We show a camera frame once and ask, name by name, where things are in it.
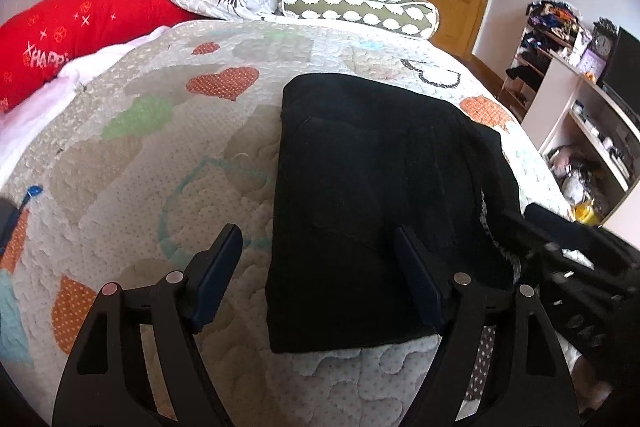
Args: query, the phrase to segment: red heart print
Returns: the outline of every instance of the red heart print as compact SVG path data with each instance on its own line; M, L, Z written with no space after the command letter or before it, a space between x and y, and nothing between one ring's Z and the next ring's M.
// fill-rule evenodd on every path
M206 96L226 98L232 102L254 85L260 71L255 68L227 68L220 73L199 74L187 82L187 91Z
M208 53L216 52L220 49L220 44L215 42L205 42L193 49L191 55L206 55Z

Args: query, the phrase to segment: quilted bedspread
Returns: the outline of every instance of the quilted bedspread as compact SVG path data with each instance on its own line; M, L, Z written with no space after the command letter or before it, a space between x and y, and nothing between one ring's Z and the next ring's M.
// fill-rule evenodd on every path
M458 61L428 42L351 26L188 23L126 55L31 145L4 187L16 201L29 185L44 192L0 261L0 360L45 419L101 286L155 283L236 223L240 263L196 338L236 425L400 421L436 336L307 355L269 349L264 285L280 103L297 74L352 73L447 100L500 133L522 206L567 214L522 128ZM171 415L149 329L143 340L159 409Z

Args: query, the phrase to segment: tv cabinet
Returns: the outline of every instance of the tv cabinet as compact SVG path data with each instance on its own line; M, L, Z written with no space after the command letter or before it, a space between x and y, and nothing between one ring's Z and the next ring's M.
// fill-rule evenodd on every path
M574 145L600 162L604 175L598 186L611 207L602 225L640 249L640 130L605 91L558 54L552 52L551 56L522 127L545 159L562 145ZM600 137L574 111L576 101L584 106L583 116L595 124ZM634 158L629 178L604 148L604 137L610 137L617 148Z

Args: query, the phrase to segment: clock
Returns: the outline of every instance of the clock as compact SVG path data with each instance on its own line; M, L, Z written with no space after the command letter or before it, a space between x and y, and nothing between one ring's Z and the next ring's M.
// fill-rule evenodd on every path
M594 24L593 39L587 47L594 55L607 62L616 44L618 29L607 19Z

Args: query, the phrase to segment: television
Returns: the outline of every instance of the television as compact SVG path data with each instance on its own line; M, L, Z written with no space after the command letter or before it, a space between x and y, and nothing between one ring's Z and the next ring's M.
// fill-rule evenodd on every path
M622 102L637 120L640 115L640 41L620 28L618 40L599 84L613 99Z

